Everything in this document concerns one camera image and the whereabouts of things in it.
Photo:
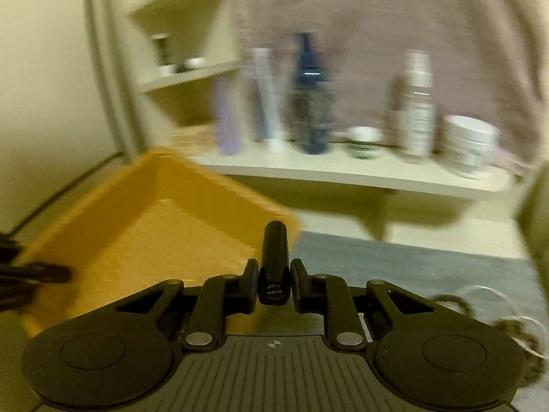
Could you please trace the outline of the white oval mirror frame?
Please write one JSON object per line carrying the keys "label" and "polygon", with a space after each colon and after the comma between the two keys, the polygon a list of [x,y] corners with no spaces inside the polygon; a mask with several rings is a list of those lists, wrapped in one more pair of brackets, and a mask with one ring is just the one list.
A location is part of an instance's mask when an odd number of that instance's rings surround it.
{"label": "white oval mirror frame", "polygon": [[126,162],[147,150],[123,54],[115,0],[83,0],[89,57],[106,124]]}

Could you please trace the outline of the small green white jar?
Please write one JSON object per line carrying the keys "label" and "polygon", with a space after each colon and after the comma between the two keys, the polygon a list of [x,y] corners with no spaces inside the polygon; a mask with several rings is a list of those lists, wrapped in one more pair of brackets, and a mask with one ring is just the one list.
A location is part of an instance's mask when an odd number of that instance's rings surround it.
{"label": "small green white jar", "polygon": [[354,126],[347,130],[349,152],[356,159],[374,159],[379,156],[383,134],[377,127]]}

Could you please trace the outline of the white corner shelf unit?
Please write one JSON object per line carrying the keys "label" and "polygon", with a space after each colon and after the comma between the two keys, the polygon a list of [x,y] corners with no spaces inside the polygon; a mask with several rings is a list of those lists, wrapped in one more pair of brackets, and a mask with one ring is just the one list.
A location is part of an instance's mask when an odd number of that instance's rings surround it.
{"label": "white corner shelf unit", "polygon": [[320,155],[289,141],[270,112],[273,80],[245,76],[229,0],[123,0],[132,88],[147,143],[192,158],[291,207],[311,232],[384,240],[396,199],[432,203],[444,222],[467,230],[482,206],[495,219],[511,175],[493,168],[470,180],[428,160],[409,164],[388,149],[357,159],[342,143]]}

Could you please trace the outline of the orange plastic tray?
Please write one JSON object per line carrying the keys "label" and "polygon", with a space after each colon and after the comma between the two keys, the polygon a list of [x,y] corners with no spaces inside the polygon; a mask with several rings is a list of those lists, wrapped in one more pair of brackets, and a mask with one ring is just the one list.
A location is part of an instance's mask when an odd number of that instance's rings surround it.
{"label": "orange plastic tray", "polygon": [[18,258],[67,266],[67,284],[40,286],[19,310],[30,336],[167,279],[201,286],[242,273],[259,260],[263,231],[283,222],[300,234],[286,207],[246,185],[155,148],[80,198]]}

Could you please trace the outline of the blue white tube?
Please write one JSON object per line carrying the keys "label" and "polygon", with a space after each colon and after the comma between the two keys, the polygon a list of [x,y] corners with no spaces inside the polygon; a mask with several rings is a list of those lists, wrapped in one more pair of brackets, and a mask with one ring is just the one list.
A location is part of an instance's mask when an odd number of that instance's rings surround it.
{"label": "blue white tube", "polygon": [[286,144],[286,132],[276,98],[276,83],[270,55],[269,48],[256,47],[252,50],[254,76],[259,89],[260,107],[264,119],[264,140],[270,152],[283,152]]}

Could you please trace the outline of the grey fluffy mat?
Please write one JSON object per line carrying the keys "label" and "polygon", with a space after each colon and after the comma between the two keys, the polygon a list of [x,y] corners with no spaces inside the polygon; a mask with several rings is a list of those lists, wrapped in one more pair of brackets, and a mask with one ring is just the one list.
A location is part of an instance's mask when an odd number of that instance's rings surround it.
{"label": "grey fluffy mat", "polygon": [[302,259],[309,273],[337,275],[351,286],[384,279],[425,298],[457,296],[484,323],[519,322],[548,357],[547,304],[530,261],[312,232],[302,234],[290,256]]}

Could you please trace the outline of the black white tube lying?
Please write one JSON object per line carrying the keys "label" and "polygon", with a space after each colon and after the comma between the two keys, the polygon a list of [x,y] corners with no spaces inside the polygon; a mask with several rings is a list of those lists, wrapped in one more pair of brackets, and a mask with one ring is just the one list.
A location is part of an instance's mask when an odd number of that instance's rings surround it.
{"label": "black white tube lying", "polygon": [[193,70],[203,68],[206,65],[207,65],[207,61],[202,57],[189,58],[182,61],[176,66],[176,72],[177,73],[190,72]]}

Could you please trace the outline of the large white jar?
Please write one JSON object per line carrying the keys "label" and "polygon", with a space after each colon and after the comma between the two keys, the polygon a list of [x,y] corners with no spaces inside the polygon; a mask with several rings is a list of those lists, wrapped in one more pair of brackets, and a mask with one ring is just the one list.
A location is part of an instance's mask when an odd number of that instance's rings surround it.
{"label": "large white jar", "polygon": [[446,115],[442,163],[458,176],[481,180],[489,172],[499,140],[500,130],[491,123],[465,115]]}

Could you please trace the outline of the small cardboard box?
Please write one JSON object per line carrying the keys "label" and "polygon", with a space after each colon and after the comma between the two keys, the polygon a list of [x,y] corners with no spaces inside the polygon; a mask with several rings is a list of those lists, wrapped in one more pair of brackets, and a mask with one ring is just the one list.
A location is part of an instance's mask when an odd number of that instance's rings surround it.
{"label": "small cardboard box", "polygon": [[212,124],[180,127],[170,134],[168,143],[182,155],[202,155],[216,145],[214,128]]}

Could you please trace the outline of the lilac tube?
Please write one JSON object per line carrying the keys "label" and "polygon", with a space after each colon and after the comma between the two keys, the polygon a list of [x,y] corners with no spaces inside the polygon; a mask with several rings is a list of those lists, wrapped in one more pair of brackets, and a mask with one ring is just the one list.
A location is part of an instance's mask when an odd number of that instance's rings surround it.
{"label": "lilac tube", "polygon": [[227,77],[217,77],[214,81],[214,108],[221,154],[235,155],[241,146],[230,108]]}

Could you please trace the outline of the black cylindrical case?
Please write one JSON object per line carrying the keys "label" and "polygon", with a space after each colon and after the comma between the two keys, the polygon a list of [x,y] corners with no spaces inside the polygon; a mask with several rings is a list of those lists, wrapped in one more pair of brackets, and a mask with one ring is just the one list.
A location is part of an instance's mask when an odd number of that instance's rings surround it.
{"label": "black cylindrical case", "polygon": [[262,305],[286,305],[291,291],[287,226],[271,221],[264,230],[258,277],[258,297]]}

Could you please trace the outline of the dark blue spray bottle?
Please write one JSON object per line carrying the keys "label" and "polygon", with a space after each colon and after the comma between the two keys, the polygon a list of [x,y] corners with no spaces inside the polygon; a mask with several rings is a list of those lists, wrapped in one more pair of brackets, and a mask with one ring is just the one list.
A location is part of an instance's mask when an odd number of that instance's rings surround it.
{"label": "dark blue spray bottle", "polygon": [[293,139],[308,155],[328,152],[332,131],[329,80],[311,33],[296,34],[300,50],[291,88]]}

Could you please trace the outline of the mauve towel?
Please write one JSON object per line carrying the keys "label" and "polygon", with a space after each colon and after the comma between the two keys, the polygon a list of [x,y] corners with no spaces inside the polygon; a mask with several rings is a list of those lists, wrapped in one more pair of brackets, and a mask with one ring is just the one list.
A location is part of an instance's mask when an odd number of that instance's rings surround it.
{"label": "mauve towel", "polygon": [[541,159],[548,118],[548,0],[232,0],[246,52],[271,53],[283,113],[300,32],[329,80],[332,125],[382,127],[395,141],[405,57],[429,54],[438,114],[465,114],[501,132],[496,161],[522,173]]}

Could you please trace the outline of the grey checked pillow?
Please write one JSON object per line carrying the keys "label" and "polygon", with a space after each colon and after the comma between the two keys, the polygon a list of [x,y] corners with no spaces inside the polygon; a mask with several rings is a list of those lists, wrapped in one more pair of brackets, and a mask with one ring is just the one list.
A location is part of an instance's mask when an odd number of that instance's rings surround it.
{"label": "grey checked pillow", "polygon": [[548,283],[548,163],[539,168],[519,207],[516,222],[541,279]]}

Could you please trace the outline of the clear spray bottle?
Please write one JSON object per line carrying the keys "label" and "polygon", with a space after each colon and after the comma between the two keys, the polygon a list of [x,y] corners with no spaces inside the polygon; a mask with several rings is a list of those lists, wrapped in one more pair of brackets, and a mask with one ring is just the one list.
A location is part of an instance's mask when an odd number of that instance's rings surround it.
{"label": "clear spray bottle", "polygon": [[396,124],[398,146],[409,162],[428,159],[432,154],[436,122],[432,90],[429,54],[417,49],[408,50]]}

